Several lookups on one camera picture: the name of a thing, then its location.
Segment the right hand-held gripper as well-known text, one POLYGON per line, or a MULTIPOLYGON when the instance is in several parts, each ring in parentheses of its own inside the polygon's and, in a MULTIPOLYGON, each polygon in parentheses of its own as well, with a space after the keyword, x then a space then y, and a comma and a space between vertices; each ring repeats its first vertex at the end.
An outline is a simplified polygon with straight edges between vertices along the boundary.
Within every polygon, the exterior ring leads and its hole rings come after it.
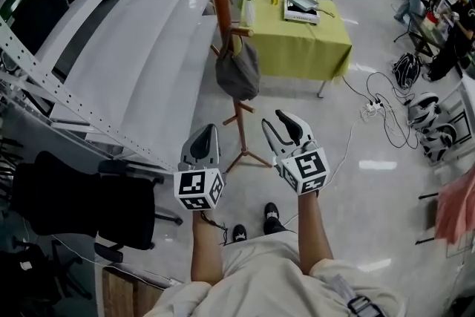
POLYGON ((318 194, 330 174, 324 149, 318 147, 312 129, 303 119, 282 110, 276 110, 275 114, 286 128, 287 140, 280 136, 270 121, 262 119, 261 126, 276 156, 279 175, 297 195, 318 194))

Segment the pink cloth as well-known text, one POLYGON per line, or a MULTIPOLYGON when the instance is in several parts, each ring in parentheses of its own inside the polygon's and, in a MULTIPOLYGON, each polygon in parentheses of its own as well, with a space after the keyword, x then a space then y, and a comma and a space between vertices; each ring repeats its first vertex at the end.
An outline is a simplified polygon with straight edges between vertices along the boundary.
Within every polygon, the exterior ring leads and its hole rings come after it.
POLYGON ((454 245, 475 230, 475 165, 439 192, 434 237, 454 245))

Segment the person's right forearm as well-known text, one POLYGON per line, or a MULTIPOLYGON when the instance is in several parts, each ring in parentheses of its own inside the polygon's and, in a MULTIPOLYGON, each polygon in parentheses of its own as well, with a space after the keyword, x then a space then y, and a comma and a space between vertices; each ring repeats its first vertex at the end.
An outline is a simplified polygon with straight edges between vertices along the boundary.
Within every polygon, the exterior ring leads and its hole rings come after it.
POLYGON ((300 268, 305 275, 309 275, 318 262, 333 259, 316 192, 298 197, 298 251, 300 268))

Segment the white desk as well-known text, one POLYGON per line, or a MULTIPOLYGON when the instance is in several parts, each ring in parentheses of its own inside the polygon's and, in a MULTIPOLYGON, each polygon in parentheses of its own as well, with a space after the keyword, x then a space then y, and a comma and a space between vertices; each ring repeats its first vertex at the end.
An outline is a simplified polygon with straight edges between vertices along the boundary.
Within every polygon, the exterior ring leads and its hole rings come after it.
POLYGON ((442 162, 449 163, 475 153, 475 79, 464 73, 440 105, 457 134, 455 143, 442 162))

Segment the white metal shelving rack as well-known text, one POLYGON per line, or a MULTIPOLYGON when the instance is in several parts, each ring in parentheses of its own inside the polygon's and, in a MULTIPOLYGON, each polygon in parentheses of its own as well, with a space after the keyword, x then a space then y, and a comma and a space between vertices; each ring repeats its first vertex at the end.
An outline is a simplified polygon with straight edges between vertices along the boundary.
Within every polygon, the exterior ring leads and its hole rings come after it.
POLYGON ((217 27, 210 3, 75 0, 35 54, 0 17, 0 82, 73 141, 170 174, 217 27))

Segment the person's beige clothing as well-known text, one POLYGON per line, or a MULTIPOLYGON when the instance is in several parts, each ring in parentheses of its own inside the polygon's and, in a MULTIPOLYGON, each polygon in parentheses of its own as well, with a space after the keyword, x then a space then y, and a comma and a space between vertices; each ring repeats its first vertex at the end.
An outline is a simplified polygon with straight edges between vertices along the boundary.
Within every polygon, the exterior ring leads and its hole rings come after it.
POLYGON ((166 289, 144 317, 355 317, 334 283, 340 276, 385 317, 404 317, 403 298, 344 261, 324 259, 309 274, 299 267, 296 234, 279 232, 230 244, 224 277, 166 289))

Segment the grey cap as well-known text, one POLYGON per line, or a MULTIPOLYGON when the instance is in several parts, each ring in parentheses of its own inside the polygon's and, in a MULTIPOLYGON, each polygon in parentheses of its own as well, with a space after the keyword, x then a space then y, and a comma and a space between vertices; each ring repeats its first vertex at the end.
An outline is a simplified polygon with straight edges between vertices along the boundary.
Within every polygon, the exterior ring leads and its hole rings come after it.
POLYGON ((251 44, 243 41, 241 36, 241 49, 239 53, 234 53, 229 49, 231 39, 232 29, 228 27, 215 63, 217 83, 233 99, 252 100, 260 90, 258 53, 251 44))

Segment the person's left forearm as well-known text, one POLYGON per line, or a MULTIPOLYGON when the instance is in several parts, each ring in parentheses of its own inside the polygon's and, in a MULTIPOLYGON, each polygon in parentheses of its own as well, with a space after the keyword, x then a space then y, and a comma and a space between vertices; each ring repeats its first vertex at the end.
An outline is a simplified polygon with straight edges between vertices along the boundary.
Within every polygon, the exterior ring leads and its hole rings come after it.
POLYGON ((223 280, 223 262, 218 227, 210 211, 193 212, 192 236, 191 281, 213 286, 223 280))

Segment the white induction cooker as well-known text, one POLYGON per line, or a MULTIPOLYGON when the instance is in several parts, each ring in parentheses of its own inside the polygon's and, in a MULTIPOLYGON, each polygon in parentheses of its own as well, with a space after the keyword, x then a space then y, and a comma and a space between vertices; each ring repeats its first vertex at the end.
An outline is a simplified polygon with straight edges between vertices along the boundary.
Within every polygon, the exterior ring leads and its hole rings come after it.
POLYGON ((302 10, 290 0, 286 0, 284 6, 284 20, 318 24, 320 22, 320 14, 318 11, 313 9, 308 11, 302 10))

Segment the wooden board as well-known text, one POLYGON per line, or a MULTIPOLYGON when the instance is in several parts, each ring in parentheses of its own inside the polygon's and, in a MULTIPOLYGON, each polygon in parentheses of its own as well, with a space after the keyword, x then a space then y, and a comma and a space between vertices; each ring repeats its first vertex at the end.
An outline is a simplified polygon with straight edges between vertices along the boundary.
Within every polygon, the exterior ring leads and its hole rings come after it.
POLYGON ((104 317, 144 317, 162 294, 163 289, 118 269, 102 270, 104 317))

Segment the black glass table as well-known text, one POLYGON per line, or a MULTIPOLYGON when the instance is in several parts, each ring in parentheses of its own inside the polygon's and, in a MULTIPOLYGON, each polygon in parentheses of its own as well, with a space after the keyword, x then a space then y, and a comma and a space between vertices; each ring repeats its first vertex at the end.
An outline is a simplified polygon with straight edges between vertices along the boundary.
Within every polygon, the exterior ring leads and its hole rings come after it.
POLYGON ((409 13, 409 23, 406 31, 397 36, 393 42, 396 43, 402 37, 407 36, 413 43, 416 55, 422 54, 427 57, 433 57, 432 48, 443 49, 446 39, 433 27, 430 29, 424 24, 424 19, 415 13, 409 13))

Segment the person's black right shoe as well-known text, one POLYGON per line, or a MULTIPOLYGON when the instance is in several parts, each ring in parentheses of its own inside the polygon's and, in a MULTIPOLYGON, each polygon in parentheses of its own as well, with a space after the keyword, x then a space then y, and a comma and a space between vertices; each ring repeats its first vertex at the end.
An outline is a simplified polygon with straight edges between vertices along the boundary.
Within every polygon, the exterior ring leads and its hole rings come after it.
POLYGON ((272 202, 267 203, 264 207, 264 234, 271 235, 285 231, 286 228, 280 222, 278 207, 272 202))

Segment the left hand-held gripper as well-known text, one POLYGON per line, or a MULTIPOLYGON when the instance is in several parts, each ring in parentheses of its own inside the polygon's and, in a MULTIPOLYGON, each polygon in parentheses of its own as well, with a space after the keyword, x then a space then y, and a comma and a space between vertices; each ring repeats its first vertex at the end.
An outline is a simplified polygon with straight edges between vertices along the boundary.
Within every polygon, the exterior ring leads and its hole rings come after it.
POLYGON ((175 199, 190 211, 215 209, 226 185, 216 125, 196 130, 183 144, 181 158, 174 173, 175 199))

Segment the white and black backpack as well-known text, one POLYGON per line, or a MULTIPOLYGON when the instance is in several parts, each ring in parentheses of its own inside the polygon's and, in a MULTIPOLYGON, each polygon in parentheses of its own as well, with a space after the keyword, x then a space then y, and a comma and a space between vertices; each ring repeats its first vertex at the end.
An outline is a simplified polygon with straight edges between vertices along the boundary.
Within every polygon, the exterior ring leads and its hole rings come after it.
POLYGON ((419 131, 430 128, 441 114, 439 97, 431 92, 422 93, 409 103, 407 111, 411 128, 419 131))
POLYGON ((456 138, 456 129, 450 123, 443 123, 426 131, 420 140, 424 156, 431 164, 438 163, 452 148, 456 138))

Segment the table with green cloth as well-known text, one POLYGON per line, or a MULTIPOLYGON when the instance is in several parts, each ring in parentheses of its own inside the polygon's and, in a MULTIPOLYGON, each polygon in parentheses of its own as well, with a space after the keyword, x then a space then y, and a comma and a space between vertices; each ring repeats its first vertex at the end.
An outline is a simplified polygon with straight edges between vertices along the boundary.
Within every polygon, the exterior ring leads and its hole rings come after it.
POLYGON ((352 43, 335 3, 318 0, 318 24, 287 21, 284 0, 253 0, 255 20, 249 43, 264 76, 331 82, 350 65, 352 43))

